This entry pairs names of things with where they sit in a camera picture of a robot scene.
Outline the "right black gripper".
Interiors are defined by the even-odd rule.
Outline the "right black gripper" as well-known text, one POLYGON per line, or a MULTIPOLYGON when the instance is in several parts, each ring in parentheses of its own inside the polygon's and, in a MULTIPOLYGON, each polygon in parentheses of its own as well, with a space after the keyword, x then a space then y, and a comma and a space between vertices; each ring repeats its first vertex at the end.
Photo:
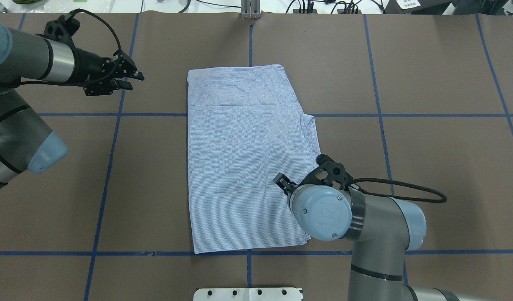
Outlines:
POLYGON ((272 180, 283 193, 288 196, 292 194, 299 187, 296 183, 291 183, 290 179, 282 173, 278 173, 272 180))

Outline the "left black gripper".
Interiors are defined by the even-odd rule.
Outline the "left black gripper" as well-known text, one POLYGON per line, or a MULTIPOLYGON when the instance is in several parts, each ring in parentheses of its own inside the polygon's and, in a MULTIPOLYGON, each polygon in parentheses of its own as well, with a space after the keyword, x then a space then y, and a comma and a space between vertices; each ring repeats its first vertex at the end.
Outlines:
POLYGON ((100 57, 83 49, 76 49, 75 80, 87 97, 111 95, 114 91, 132 91, 131 78, 144 81, 144 75, 124 51, 116 51, 112 57, 100 57))

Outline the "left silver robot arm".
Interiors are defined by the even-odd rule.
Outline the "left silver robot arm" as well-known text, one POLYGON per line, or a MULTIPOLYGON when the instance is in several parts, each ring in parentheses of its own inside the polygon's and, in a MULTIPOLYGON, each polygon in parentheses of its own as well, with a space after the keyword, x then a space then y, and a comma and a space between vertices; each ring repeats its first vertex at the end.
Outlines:
POLYGON ((102 57, 75 46, 80 22, 61 15, 41 34, 0 22, 0 190, 24 171, 44 173, 68 154, 68 146, 18 92, 25 85, 71 86, 88 97, 131 91, 128 79, 144 80, 121 48, 102 57))

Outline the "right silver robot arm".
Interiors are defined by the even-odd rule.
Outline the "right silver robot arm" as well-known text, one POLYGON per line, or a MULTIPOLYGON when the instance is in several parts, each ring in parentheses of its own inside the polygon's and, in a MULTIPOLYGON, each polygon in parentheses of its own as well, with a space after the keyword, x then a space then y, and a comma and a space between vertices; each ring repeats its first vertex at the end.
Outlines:
POLYGON ((338 169, 328 171, 325 179, 314 170, 300 184, 282 173, 273 181, 287 195, 289 209, 308 235, 353 242, 349 301, 482 300, 405 283, 405 253, 419 249, 427 232, 425 215, 416 204, 354 188, 363 179, 338 169))

